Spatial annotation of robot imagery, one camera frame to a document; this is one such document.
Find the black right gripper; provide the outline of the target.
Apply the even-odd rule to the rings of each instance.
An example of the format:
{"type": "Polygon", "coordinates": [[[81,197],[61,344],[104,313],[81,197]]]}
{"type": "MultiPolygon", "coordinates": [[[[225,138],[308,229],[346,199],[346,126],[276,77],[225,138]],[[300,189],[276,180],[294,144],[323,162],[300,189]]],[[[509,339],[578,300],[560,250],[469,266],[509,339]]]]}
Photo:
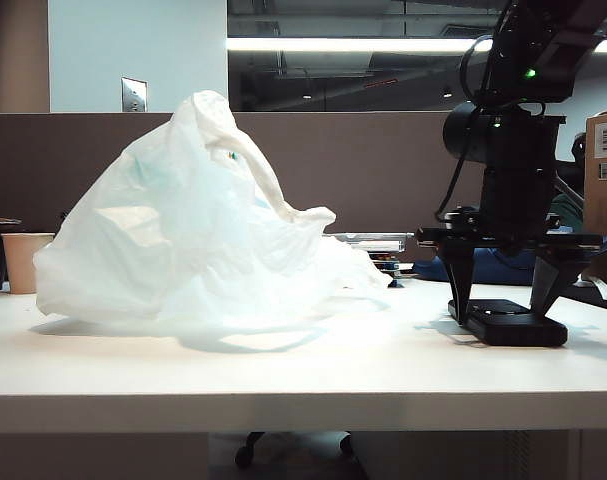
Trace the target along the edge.
{"type": "Polygon", "coordinates": [[[590,264],[585,254],[602,250],[598,234],[560,232],[549,213],[557,183],[556,170],[484,172],[479,207],[460,207],[445,215],[441,227],[421,227],[419,246],[434,248],[449,279],[454,318],[467,325],[467,308],[475,248],[497,248],[507,254],[536,250],[531,310],[544,316],[556,299],[590,264]]]}

